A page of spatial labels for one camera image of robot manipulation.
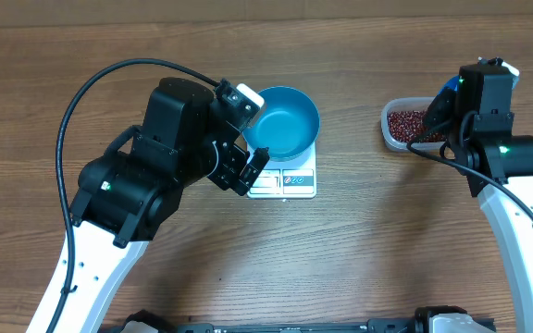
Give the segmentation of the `teal blue bowl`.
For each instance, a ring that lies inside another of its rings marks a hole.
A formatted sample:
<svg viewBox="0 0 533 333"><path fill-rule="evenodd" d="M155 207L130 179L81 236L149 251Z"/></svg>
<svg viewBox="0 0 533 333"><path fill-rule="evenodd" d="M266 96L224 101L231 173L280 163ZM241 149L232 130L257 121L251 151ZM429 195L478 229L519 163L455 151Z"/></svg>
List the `teal blue bowl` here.
<svg viewBox="0 0 533 333"><path fill-rule="evenodd" d="M287 86L266 88L258 94L265 100L265 111L242 133L250 148L267 148L271 160L286 161L316 141L321 120L307 94Z"/></svg>

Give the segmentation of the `blue plastic measuring scoop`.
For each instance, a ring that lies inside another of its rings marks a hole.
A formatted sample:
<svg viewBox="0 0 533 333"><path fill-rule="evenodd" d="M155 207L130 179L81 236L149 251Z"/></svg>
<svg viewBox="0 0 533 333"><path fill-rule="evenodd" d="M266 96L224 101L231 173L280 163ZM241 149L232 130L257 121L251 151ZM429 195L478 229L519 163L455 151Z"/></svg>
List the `blue plastic measuring scoop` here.
<svg viewBox="0 0 533 333"><path fill-rule="evenodd" d="M443 87L439 90L439 94L441 94L444 90L452 90L454 92L457 92L459 84L460 84L460 77L459 76L454 76L454 77L450 78L443 85Z"/></svg>

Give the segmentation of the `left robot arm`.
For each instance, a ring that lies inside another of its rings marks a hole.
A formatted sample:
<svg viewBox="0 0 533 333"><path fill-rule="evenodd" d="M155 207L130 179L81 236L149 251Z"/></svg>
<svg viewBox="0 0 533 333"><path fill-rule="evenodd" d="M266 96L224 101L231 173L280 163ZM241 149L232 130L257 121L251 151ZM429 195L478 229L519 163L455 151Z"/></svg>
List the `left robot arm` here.
<svg viewBox="0 0 533 333"><path fill-rule="evenodd" d="M235 142L264 105L243 83L222 80L209 90L163 78L142 125L123 131L80 172L69 208L74 238L63 244L29 330L97 331L118 287L197 180L245 195L269 155Z"/></svg>

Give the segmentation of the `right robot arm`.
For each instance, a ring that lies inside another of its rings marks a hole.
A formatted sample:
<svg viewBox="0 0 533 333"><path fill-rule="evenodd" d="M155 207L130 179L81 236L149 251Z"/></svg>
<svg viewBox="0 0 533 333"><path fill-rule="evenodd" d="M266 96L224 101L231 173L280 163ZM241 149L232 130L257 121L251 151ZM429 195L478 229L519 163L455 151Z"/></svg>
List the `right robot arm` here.
<svg viewBox="0 0 533 333"><path fill-rule="evenodd" d="M429 106L431 132L447 135L435 161L457 169L490 223L519 332L533 332L533 136L513 133L518 70L500 58L462 66Z"/></svg>

